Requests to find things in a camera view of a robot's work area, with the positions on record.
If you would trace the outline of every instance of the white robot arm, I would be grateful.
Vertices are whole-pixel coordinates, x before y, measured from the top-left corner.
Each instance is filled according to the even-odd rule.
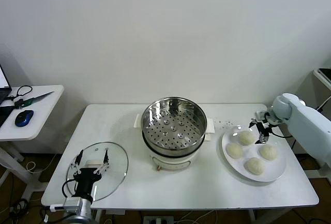
[[[317,110],[305,106],[297,96],[284,93],[276,97],[267,111],[257,112],[251,125],[256,124],[260,142],[268,140],[272,127],[285,123],[291,135],[315,159],[331,167],[331,121]]]

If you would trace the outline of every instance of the green knife handle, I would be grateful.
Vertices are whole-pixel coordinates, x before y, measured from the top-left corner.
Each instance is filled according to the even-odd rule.
[[[25,101],[23,101],[23,103],[20,105],[20,107],[21,108],[25,108],[25,107],[27,107],[27,106],[30,106],[32,103],[33,103],[33,98],[31,98],[31,99],[28,99],[28,100],[25,100]]]

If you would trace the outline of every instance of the white steamer base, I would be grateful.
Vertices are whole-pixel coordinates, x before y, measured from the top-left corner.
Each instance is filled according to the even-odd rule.
[[[141,114],[137,114],[136,118],[134,120],[133,127],[141,129]],[[212,140],[211,134],[215,133],[214,128],[214,121],[211,118],[207,118],[207,129],[205,132],[205,140],[204,142],[208,142]],[[146,149],[148,149],[149,156],[154,164],[157,166],[157,170],[166,169],[166,170],[181,170],[184,169],[190,164],[192,164],[196,158],[197,153],[199,152],[200,147],[192,154],[182,157],[182,158],[168,158],[163,157],[161,155],[158,155],[154,153],[149,147],[146,146]]]
[[[156,164],[158,171],[161,169],[166,169],[166,170],[184,169],[196,160],[197,154],[199,152],[199,149],[198,149],[194,153],[192,153],[188,156],[182,157],[182,158],[167,158],[167,157],[163,157],[161,155],[154,153],[148,147],[147,147],[147,149],[149,151],[149,156],[150,156],[152,162],[154,164]]]

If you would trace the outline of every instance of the white wall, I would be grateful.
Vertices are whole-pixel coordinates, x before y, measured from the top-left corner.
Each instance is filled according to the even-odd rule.
[[[270,103],[328,61],[329,1],[0,0],[0,63],[15,85],[64,85],[63,136],[89,103]]]

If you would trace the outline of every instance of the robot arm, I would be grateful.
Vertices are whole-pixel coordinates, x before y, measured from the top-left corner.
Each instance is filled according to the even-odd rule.
[[[91,192],[93,184],[99,181],[106,169],[109,168],[108,151],[106,150],[103,161],[88,160],[85,165],[81,165],[82,157],[83,150],[76,157],[75,162],[71,164],[72,169],[74,169],[73,180],[77,183],[74,195],[67,197],[63,192],[66,197],[64,204],[53,204],[49,209],[51,212],[65,210],[71,213],[65,223],[96,224],[97,222],[93,220],[91,213],[93,202]]]
[[[257,125],[261,143],[268,139],[271,128],[285,123],[291,135],[315,159],[331,167],[331,121],[317,110],[305,106],[292,94],[276,97],[267,111],[257,112],[252,123]]]

